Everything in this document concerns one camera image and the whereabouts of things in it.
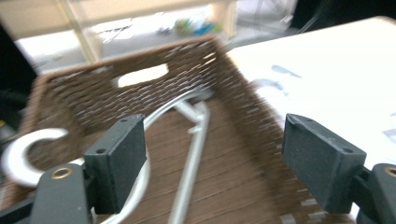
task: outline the black plastic bracket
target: black plastic bracket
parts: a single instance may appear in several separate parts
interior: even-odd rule
[[[312,119],[288,114],[282,156],[325,211],[349,213],[348,188],[363,168],[364,151]]]
[[[92,223],[81,166],[68,163],[41,176],[30,223]]]
[[[369,185],[371,174],[371,171],[363,167],[361,172],[353,177],[351,186],[348,190],[350,199],[360,208],[357,217],[359,223],[379,223],[379,216],[376,212],[373,193]]]
[[[381,223],[396,223],[396,166],[380,163],[374,166],[369,186]]]
[[[31,196],[13,206],[0,211],[0,223],[29,223],[35,197]]]
[[[84,154],[87,176],[95,176],[96,214],[119,213],[146,161],[143,115],[117,121]]]

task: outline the basket rim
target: basket rim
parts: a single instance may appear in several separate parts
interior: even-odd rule
[[[201,42],[212,41],[219,52],[225,53],[227,50],[224,45],[220,43],[220,39],[216,35],[204,35],[200,37],[193,37],[187,40],[177,41],[169,44],[164,44],[159,47],[151,49],[143,49],[136,52],[132,52],[120,57],[115,57],[111,59],[104,59],[99,62],[78,65],[72,68],[66,68],[59,71],[49,72],[44,75],[39,75],[33,85],[31,94],[29,95],[28,104],[26,106],[26,114],[22,118],[21,126],[19,128],[19,135],[24,135],[33,131],[33,127],[37,124],[38,114],[41,106],[41,98],[47,92],[47,84],[57,77],[63,77],[69,74],[78,73],[80,71],[92,70],[97,67],[109,66],[113,63],[119,61],[128,61],[140,58],[142,56],[153,54],[155,52],[177,48],[179,46],[186,46],[189,44],[196,44]]]

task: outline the screw hole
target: screw hole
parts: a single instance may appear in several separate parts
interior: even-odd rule
[[[389,175],[393,175],[394,177],[396,177],[396,168],[395,167],[387,167],[387,168],[385,168],[385,170],[387,171],[387,173]]]
[[[352,149],[349,149],[349,148],[343,148],[343,151],[345,151],[346,153],[352,153],[353,152]]]
[[[71,168],[60,168],[52,173],[52,179],[62,179],[71,175],[73,170]]]
[[[97,153],[97,154],[102,154],[102,153],[104,153],[104,152],[106,152],[106,150],[105,150],[104,148],[100,148],[100,149],[97,149],[97,150],[96,150],[96,153]]]

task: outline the floor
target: floor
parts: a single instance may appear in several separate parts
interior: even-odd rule
[[[219,35],[229,49],[294,35],[296,32],[288,27],[295,2],[296,0],[239,0],[236,36],[228,39],[224,34]],[[103,58],[108,59],[192,38],[191,35],[178,35],[174,30],[167,35],[160,34],[158,30],[172,27],[175,20],[180,18],[191,18],[194,22],[203,21],[208,16],[208,10],[206,6],[157,13],[144,18],[118,21],[118,26],[122,26],[122,29],[104,25],[92,29],[100,33],[104,43]],[[86,63],[72,31],[26,38],[17,41],[17,44],[38,74]]]

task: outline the white table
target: white table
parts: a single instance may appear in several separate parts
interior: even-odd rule
[[[228,55],[248,81],[267,84],[257,93],[282,128],[287,113],[309,117],[364,150],[368,169],[396,164],[396,143],[383,133],[396,130],[396,21],[357,21]],[[274,65],[301,78],[275,72]],[[354,206],[351,214],[357,211]]]

